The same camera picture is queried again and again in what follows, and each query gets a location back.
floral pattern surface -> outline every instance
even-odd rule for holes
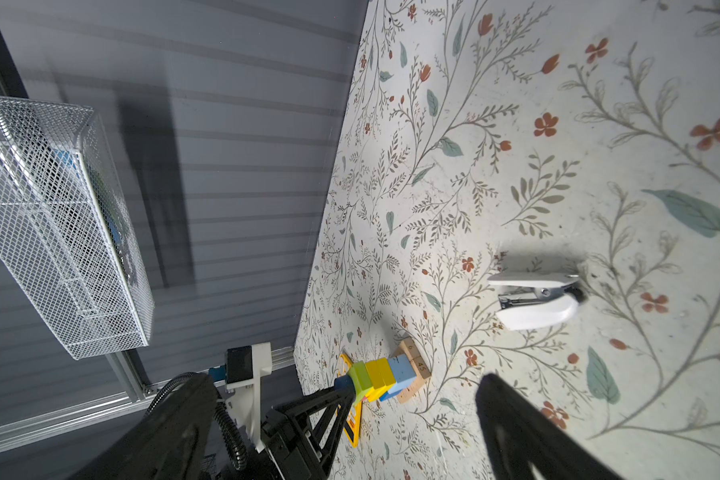
[[[577,272],[578,317],[508,331],[502,270]],[[413,337],[334,478],[491,478],[497,372],[625,478],[720,478],[720,0],[372,0],[296,344]]]

metal basket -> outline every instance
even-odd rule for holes
[[[0,259],[76,360],[147,345],[152,293],[92,108],[0,97]]]

stapler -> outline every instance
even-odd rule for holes
[[[499,294],[496,317],[509,330],[532,330],[568,321],[584,302],[584,292],[573,274],[502,272],[488,278],[491,285],[517,287]]]

orange flower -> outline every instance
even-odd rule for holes
[[[541,73],[548,74],[549,72],[552,72],[555,67],[557,67],[557,59],[560,58],[560,54],[556,53],[549,57],[547,61],[544,63],[544,66],[541,67]]]
[[[547,401],[544,402],[544,408],[541,409],[541,413],[553,424],[565,430],[565,421],[569,418],[565,410],[562,408],[554,408],[554,406]]]
[[[478,33],[482,37],[485,34],[488,34],[490,30],[494,27],[491,23],[494,20],[494,14],[489,13],[487,15],[483,15],[483,19],[480,20],[480,23],[478,24]]]
[[[715,122],[715,126],[712,129],[708,129],[704,125],[697,125],[691,129],[691,137],[703,137],[701,141],[696,144],[696,148],[699,150],[709,150],[715,143],[715,140],[720,142],[720,118]]]
[[[590,43],[590,46],[586,47],[586,50],[584,50],[585,53],[591,54],[590,57],[586,60],[586,62],[592,63],[595,61],[596,58],[604,57],[605,54],[608,53],[608,49],[605,48],[606,45],[608,45],[607,38],[603,38],[602,40],[600,40],[600,43],[597,44],[597,46]]]
[[[422,82],[426,82],[427,78],[429,78],[429,71],[432,70],[429,65],[425,65],[422,69],[422,72],[419,75],[419,78],[422,80]]]
[[[478,366],[478,356],[474,354],[472,349],[465,350],[464,354],[467,356],[467,366]]]
[[[472,271],[472,269],[474,268],[474,264],[472,262],[474,262],[474,259],[471,256],[467,259],[462,258],[461,259],[461,269],[466,270],[467,273],[469,274]]]
[[[547,137],[551,137],[556,134],[557,129],[554,128],[554,126],[557,125],[558,120],[557,117],[553,117],[549,112],[541,115],[541,118],[537,118],[536,123],[534,123],[536,128],[538,128],[538,130],[534,130],[534,135],[538,137],[541,134],[545,134]]]
[[[608,341],[608,343],[610,343],[610,345],[613,348],[615,348],[616,350],[626,350],[627,349],[626,344],[618,339],[611,339]]]
[[[643,303],[643,310],[645,312],[653,312],[654,308],[656,309],[656,312],[659,313],[667,313],[670,311],[670,309],[664,306],[664,304],[670,301],[670,299],[667,298],[666,295],[659,295],[658,297],[653,298],[650,293],[645,292],[643,293],[643,295],[640,295],[640,298],[643,299],[645,302],[648,302]]]

black corrugated tube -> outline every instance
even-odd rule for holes
[[[158,391],[157,395],[155,395],[152,403],[146,409],[145,416],[151,414],[157,404],[167,398],[173,390],[186,383],[187,380],[191,379],[195,375],[201,374],[186,372],[169,380],[168,383],[166,383],[165,386]],[[235,470],[241,472],[245,470],[248,465],[248,450],[246,448],[246,443],[240,435],[240,430],[237,429],[237,424],[230,418],[230,414],[227,413],[226,408],[224,407],[224,402],[221,400],[221,395],[218,391],[216,394],[218,395],[218,400],[216,402],[216,410],[213,412],[213,419],[216,420],[216,424],[219,425],[221,435],[224,438],[226,453],[230,456],[232,466]]]

